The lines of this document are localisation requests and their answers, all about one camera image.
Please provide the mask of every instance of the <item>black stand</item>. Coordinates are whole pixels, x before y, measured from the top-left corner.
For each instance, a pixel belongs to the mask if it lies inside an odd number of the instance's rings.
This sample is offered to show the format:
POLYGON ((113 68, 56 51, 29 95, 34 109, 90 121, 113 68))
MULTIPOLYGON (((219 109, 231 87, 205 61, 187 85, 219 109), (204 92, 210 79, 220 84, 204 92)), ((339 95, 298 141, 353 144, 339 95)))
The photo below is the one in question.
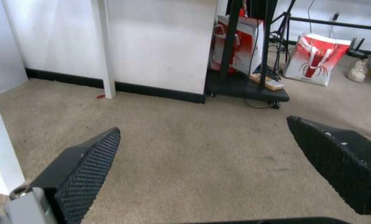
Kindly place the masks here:
POLYGON ((262 49, 261 77, 260 83, 249 79, 249 74, 237 72, 228 75, 231 52, 235 38, 236 27, 238 24, 239 11, 242 0, 232 0, 230 18, 228 21, 228 31, 224 42, 223 56, 220 71, 208 69, 205 91, 212 96, 228 95, 247 99, 255 99, 270 102, 273 107, 279 108, 279 102, 289 101, 289 96, 285 90, 271 91, 265 87, 265 77, 267 73, 267 56, 270 35, 270 24, 274 15, 277 0, 265 1, 265 33, 262 49))
POLYGON ((288 7, 288 10, 286 12, 283 12, 281 15, 279 15, 277 18, 275 18, 272 22, 279 20, 281 17, 283 17, 281 24, 278 27, 278 30, 271 32, 271 34, 277 34, 278 39, 276 41, 279 42, 279 47, 277 49, 277 58, 275 59, 273 73, 275 73, 277 70, 279 70, 279 56, 280 56, 280 50, 281 45, 284 46, 285 49, 285 62, 288 62, 288 56, 289 56, 289 49, 288 49, 288 42, 289 42, 289 21, 291 19, 291 10, 293 5, 295 4, 296 0, 292 0, 291 4, 288 7), (286 29, 286 41, 284 41, 284 32, 286 29))

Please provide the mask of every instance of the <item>black cable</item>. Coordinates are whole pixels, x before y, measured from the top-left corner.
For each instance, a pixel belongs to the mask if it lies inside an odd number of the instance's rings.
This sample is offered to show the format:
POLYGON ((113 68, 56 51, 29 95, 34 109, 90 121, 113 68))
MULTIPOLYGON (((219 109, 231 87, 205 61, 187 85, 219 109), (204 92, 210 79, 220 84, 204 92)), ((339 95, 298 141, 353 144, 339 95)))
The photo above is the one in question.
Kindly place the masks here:
POLYGON ((281 77, 275 72, 276 70, 279 71, 279 54, 281 53, 281 41, 277 37, 276 31, 273 31, 270 33, 270 36, 272 37, 273 41, 276 45, 270 45, 269 47, 276 47, 277 51, 269 51, 272 53, 276 53, 275 61, 278 61, 277 68, 272 68, 271 74, 269 75, 270 78, 274 79, 275 81, 280 81, 281 77))
POLYGON ((309 16, 309 20, 310 20, 310 8, 311 8, 312 4, 314 3, 314 1, 315 0, 311 1, 311 4, 310 4, 309 8, 307 9, 307 15, 309 16))
POLYGON ((244 85, 244 102, 246 103, 246 105, 248 105, 250 108, 253 108, 253 109, 268 109, 268 108, 272 108, 272 106, 266 106, 266 107, 256 107, 256 106, 252 106, 248 103, 248 101, 246 100, 246 86, 248 85, 248 82, 249 82, 249 78, 250 78, 250 67, 252 65, 252 60, 253 60, 253 55, 255 54, 255 50, 256 50, 256 45, 258 44, 258 38, 259 38, 259 19, 256 19, 257 20, 257 23, 256 23, 256 29, 257 29, 257 32, 256 32, 256 41, 255 41, 255 45, 253 46, 253 50, 252 50, 252 58, 250 59, 250 64, 249 64, 249 72, 248 72, 248 76, 246 78, 246 81, 245 81, 245 85, 244 85))
POLYGON ((331 27, 331 32, 332 32, 334 39, 336 39, 333 26, 331 27))
POLYGON ((278 52, 278 45, 277 44, 276 45, 274 45, 274 44, 268 45, 268 48, 270 48, 270 47, 275 47, 276 50, 275 51, 268 51, 268 52, 271 52, 271 53, 277 53, 278 52))

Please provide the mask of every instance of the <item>floor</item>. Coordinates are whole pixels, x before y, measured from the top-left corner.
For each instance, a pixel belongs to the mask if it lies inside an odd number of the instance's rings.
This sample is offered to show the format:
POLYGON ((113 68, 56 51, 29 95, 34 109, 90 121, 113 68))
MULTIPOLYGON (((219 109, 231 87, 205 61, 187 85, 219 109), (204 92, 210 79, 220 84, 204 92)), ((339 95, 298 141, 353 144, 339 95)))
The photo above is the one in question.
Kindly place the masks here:
POLYGON ((279 110, 226 96, 204 105, 124 92, 96 99, 103 90, 32 79, 1 94, 0 111, 28 182, 64 148, 121 129, 85 224, 311 216, 371 224, 308 162, 285 120, 302 116, 371 138, 371 78, 345 78, 352 61, 339 62, 328 87, 284 79, 291 99, 279 110))

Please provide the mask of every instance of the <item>red and white shopping bag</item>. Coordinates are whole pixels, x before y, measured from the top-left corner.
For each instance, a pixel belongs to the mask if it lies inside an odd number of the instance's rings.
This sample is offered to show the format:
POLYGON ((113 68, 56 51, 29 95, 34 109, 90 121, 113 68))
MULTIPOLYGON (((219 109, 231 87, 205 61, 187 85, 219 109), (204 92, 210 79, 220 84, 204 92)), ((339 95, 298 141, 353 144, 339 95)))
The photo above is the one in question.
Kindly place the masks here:
MULTIPOLYGON (((217 21, 218 24, 214 27, 215 43, 211 68, 220 66, 228 30, 227 17, 218 16, 217 21)), ((230 68, 234 68, 245 74, 248 74, 249 69, 253 72, 261 63, 263 37, 264 29, 262 20, 258 21, 253 18, 239 17, 233 50, 230 57, 230 68)))
POLYGON ((285 77, 327 86, 332 69, 349 49, 350 42, 303 34, 297 42, 285 77))

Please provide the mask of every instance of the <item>white wall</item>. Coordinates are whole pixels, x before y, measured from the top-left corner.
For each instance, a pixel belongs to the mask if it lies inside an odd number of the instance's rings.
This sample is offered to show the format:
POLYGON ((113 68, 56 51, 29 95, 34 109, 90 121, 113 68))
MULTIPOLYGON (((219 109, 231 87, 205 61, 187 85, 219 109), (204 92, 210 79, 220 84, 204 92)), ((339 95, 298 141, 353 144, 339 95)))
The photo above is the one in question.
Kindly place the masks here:
MULTIPOLYGON (((286 11, 291 0, 279 0, 275 15, 286 11)), ((294 17, 308 18, 307 9, 311 0, 297 0, 292 8, 294 17)), ((338 22, 371 26, 371 0, 315 0, 310 9, 310 18, 329 21, 336 12, 340 12, 338 22)), ((271 30, 277 30, 279 21, 271 26, 271 30)), ((329 26, 324 24, 312 24, 315 34, 328 36, 329 26)), ((289 39, 296 41, 297 36, 303 32, 309 32, 309 23, 291 21, 289 39)), ((371 30, 363 30, 349 27, 334 26, 335 37, 338 39, 351 40, 353 37, 366 38, 361 49, 371 51, 371 30)))
POLYGON ((25 69, 0 1, 0 93, 26 81, 25 69))
POLYGON ((203 93, 217 0, 108 3, 117 81, 203 93))
MULTIPOLYGON (((101 78, 91 1, 3 0, 28 68, 101 78)), ((203 93, 217 0, 107 0, 116 81, 203 93)))
POLYGON ((92 0, 3 0, 26 67, 84 77, 106 72, 92 0))
POLYGON ((227 11, 228 0, 218 0, 216 15, 225 16, 227 11))

